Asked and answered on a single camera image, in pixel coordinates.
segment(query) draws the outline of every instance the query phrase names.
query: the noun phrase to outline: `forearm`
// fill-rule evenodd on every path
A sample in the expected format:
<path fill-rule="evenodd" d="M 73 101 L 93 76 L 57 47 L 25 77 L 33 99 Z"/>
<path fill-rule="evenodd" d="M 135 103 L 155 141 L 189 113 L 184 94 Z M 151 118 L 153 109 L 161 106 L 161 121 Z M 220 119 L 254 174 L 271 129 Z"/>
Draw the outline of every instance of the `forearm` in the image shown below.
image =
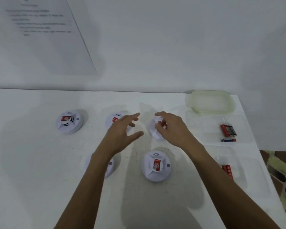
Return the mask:
<path fill-rule="evenodd" d="M 93 228 L 105 172 L 111 159 L 98 147 L 66 209 L 54 229 Z"/>
<path fill-rule="evenodd" d="M 229 228 L 279 228 L 222 170 L 200 143 L 184 149 L 194 163 L 223 223 Z"/>

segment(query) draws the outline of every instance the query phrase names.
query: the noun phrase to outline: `plastic container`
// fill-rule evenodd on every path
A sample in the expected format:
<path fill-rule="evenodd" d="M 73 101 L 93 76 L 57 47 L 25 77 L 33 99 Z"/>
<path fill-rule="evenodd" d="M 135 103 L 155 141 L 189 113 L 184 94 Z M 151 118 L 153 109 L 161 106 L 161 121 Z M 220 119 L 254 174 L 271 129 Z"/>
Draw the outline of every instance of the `plastic container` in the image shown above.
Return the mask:
<path fill-rule="evenodd" d="M 194 90 L 186 95 L 185 104 L 193 111 L 202 114 L 225 115 L 235 110 L 232 97 L 222 91 Z"/>

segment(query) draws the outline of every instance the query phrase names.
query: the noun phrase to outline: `right hand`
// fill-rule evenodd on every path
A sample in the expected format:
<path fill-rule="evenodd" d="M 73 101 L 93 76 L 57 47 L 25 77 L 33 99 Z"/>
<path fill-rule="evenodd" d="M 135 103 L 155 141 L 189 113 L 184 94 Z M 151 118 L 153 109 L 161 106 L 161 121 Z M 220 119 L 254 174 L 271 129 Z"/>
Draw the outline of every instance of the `right hand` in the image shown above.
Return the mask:
<path fill-rule="evenodd" d="M 191 134 L 181 117 L 171 113 L 157 112 L 155 116 L 162 117 L 161 124 L 156 123 L 155 127 L 161 136 L 174 146 L 182 150 L 189 150 L 192 145 L 200 145 L 197 139 Z"/>

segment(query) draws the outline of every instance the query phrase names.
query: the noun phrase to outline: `white wall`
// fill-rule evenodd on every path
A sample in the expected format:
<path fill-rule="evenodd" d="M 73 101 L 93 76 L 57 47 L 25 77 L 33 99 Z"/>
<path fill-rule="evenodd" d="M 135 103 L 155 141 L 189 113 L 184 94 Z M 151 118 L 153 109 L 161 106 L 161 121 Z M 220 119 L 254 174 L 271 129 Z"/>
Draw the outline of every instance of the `white wall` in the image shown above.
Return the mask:
<path fill-rule="evenodd" d="M 98 75 L 23 74 L 0 29 L 0 87 L 225 90 L 239 95 L 260 149 L 286 150 L 286 0 L 68 2 Z"/>

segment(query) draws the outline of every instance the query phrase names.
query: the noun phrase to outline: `patterned floor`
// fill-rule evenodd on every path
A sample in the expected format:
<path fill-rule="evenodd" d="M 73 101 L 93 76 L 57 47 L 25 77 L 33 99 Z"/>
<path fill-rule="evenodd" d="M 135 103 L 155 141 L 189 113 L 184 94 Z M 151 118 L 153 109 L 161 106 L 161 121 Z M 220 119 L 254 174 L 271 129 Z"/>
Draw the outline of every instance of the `patterned floor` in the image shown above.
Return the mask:
<path fill-rule="evenodd" d="M 260 153 L 286 211 L 286 151 L 260 150 Z"/>

